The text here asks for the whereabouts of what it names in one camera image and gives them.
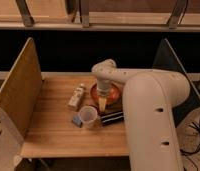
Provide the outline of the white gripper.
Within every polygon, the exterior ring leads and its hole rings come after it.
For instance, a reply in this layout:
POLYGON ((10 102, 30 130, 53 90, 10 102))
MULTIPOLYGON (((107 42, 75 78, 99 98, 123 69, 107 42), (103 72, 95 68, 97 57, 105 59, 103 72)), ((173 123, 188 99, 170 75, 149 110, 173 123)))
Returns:
POLYGON ((107 104, 107 96, 110 91, 110 81, 105 79, 97 80, 97 92, 98 95, 101 96, 99 98, 99 110, 104 111, 106 109, 107 104))

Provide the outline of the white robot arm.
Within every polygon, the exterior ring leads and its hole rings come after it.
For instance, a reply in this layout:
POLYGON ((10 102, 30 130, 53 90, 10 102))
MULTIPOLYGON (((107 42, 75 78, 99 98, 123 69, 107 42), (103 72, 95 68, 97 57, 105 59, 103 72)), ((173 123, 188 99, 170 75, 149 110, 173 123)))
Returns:
POLYGON ((184 171, 172 109, 190 94, 187 78, 160 69, 119 69, 112 59, 92 67, 97 91, 122 83, 122 105, 131 171, 184 171))

